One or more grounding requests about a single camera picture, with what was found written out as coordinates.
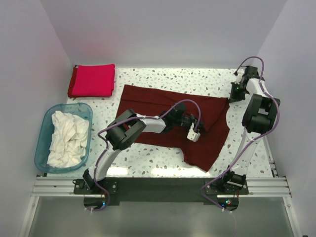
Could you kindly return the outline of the dark red t-shirt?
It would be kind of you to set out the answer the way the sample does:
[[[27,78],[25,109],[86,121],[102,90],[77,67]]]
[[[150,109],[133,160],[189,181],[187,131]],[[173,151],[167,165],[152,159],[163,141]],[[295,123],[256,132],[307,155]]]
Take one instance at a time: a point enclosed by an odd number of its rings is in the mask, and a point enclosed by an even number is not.
[[[230,107],[227,98],[181,94],[154,88],[125,85],[120,98],[117,115],[127,109],[146,116],[157,116],[184,100],[186,111],[195,117],[201,115],[204,122],[198,141],[187,139],[187,130],[174,128],[165,134],[142,133],[138,143],[168,148],[179,148],[184,162],[208,171],[220,154],[229,134],[226,114]]]

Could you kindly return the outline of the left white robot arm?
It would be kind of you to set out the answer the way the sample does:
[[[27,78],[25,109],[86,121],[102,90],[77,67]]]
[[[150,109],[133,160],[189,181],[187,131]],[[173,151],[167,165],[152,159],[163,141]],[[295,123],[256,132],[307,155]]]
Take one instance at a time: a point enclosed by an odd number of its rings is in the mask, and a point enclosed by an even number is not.
[[[198,105],[197,117],[186,113],[186,101],[177,102],[158,116],[141,115],[128,109],[107,128],[99,131],[97,135],[105,141],[106,147],[94,164],[84,171],[82,177],[85,189],[92,194],[100,192],[102,180],[106,178],[108,169],[118,154],[129,148],[142,133],[162,134],[179,127],[187,131],[186,139],[196,142],[205,123],[201,121],[201,109]]]

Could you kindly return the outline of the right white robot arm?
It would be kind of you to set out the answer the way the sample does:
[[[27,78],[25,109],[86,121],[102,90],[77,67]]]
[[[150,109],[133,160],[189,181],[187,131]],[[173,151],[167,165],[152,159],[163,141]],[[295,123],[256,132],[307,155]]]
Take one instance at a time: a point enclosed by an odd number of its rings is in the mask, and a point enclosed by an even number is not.
[[[241,190],[246,185],[246,175],[255,150],[275,124],[280,100],[271,98],[266,91],[265,81],[260,78],[258,69],[246,66],[243,75],[235,72],[236,81],[232,83],[230,103],[245,99],[250,95],[249,104],[242,118],[244,128],[242,140],[232,164],[220,179],[220,189],[226,194]]]

